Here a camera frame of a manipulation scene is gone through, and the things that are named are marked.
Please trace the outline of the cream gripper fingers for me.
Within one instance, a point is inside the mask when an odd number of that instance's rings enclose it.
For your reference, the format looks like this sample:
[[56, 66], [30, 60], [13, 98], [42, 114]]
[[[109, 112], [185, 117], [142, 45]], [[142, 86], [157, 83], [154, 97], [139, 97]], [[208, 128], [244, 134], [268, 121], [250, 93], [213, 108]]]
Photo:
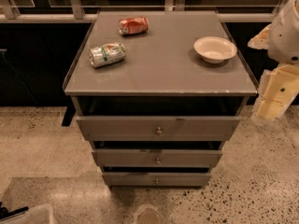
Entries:
[[288, 107], [283, 103], [258, 99], [252, 109], [251, 118], [255, 121], [273, 121], [281, 117]]

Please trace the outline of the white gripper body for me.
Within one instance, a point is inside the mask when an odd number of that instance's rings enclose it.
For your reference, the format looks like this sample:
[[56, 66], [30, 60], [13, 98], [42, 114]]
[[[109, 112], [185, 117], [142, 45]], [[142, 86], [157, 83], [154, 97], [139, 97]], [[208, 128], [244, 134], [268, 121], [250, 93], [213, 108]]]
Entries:
[[299, 66], [283, 63], [270, 73], [263, 99], [279, 105], [289, 105], [298, 93]]

